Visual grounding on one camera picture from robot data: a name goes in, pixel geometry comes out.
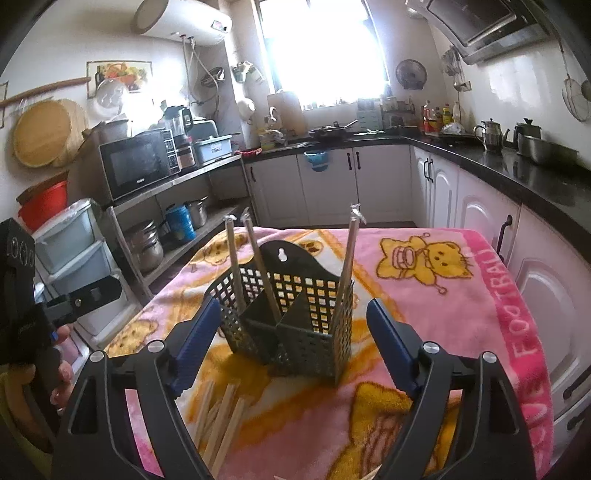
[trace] cooking pot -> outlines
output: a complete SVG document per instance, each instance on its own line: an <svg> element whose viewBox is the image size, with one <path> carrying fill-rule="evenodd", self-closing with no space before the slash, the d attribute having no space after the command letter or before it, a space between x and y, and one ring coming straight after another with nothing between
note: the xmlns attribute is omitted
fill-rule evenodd
<svg viewBox="0 0 591 480"><path fill-rule="evenodd" d="M203 197L201 200L193 200L192 202L185 202L184 205L189 211L191 216L191 223L193 228L197 229L205 225L207 221L207 210L205 209L205 200L207 197Z"/></svg>

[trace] kettle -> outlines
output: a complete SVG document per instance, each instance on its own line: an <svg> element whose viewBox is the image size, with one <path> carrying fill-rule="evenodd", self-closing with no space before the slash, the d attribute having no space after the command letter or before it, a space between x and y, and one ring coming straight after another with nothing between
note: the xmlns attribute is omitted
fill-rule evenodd
<svg viewBox="0 0 591 480"><path fill-rule="evenodd" d="M533 120L531 118L524 118L523 120L525 120L524 124L518 123L513 129L513 148L516 150L519 149L519 134L534 138L542 138L542 129L537 125L532 125Z"/></svg>
<svg viewBox="0 0 591 480"><path fill-rule="evenodd" d="M493 121L492 118L489 122L485 122L483 120L482 125L477 125L474 127L474 136L482 142L484 149L487 152L501 153L501 150L503 149L503 140L506 139L507 133L509 131L507 130L507 133L505 133L505 137L503 138L501 125ZM479 128L482 128L481 137L476 135L476 131Z"/></svg>

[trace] white cabinet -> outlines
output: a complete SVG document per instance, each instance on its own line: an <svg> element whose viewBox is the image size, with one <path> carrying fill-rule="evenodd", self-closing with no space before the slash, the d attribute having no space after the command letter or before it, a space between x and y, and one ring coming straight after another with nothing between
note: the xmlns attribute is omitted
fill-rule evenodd
<svg viewBox="0 0 591 480"><path fill-rule="evenodd" d="M591 269L546 223L522 207L508 264L535 320L552 389L554 444L559 449L575 434L567 428L591 403ZM573 385L580 378L582 383ZM567 409L575 406L567 414Z"/></svg>
<svg viewBox="0 0 591 480"><path fill-rule="evenodd" d="M453 228L456 221L457 178L459 168L452 162L431 155L428 173L431 178L432 228Z"/></svg>
<svg viewBox="0 0 591 480"><path fill-rule="evenodd" d="M295 155L246 165L258 223L276 228L309 224Z"/></svg>
<svg viewBox="0 0 591 480"><path fill-rule="evenodd" d="M513 246L519 205L505 195L477 179L467 171L460 170L457 186L456 228L476 230L492 248L496 249L501 227L511 215L511 225L504 229L501 257L509 260Z"/></svg>
<svg viewBox="0 0 591 480"><path fill-rule="evenodd" d="M427 152L417 147L411 149L413 222L418 228L429 227L431 181L427 177L428 162Z"/></svg>
<svg viewBox="0 0 591 480"><path fill-rule="evenodd" d="M411 220L410 147L353 149L361 212L368 222Z"/></svg>
<svg viewBox="0 0 591 480"><path fill-rule="evenodd" d="M301 184L310 219L309 225L349 223L351 204L358 202L355 180L356 160L353 160L353 151L351 149L329 150L328 159L328 168L325 171L314 171L306 157L298 155Z"/></svg>

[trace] metal screw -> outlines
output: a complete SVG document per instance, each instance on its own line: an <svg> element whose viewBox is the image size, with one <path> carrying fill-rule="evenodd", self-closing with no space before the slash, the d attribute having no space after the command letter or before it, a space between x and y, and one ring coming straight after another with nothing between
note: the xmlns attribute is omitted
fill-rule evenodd
<svg viewBox="0 0 591 480"><path fill-rule="evenodd" d="M439 353L439 345L435 342L425 342L423 344L423 350L427 353Z"/></svg>
<svg viewBox="0 0 591 480"><path fill-rule="evenodd" d="M97 350L96 352L92 352L92 354L90 355L90 361L94 363L100 362L104 357L105 354L100 350Z"/></svg>
<svg viewBox="0 0 591 480"><path fill-rule="evenodd" d="M493 364L496 362L496 355L492 352L484 352L482 354L482 358L485 362L488 362L490 364Z"/></svg>
<svg viewBox="0 0 591 480"><path fill-rule="evenodd" d="M164 342L160 340L155 340L148 344L148 352L151 353L158 353L164 348Z"/></svg>

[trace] wall picture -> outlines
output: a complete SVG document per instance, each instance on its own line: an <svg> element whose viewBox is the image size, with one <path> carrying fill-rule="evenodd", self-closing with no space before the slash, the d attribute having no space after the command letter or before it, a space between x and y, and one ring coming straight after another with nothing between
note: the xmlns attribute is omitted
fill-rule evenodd
<svg viewBox="0 0 591 480"><path fill-rule="evenodd" d="M86 75L92 80L87 84L88 98L94 98L96 88L103 80L118 79L130 93L144 91L152 78L151 61L103 60L87 61Z"/></svg>

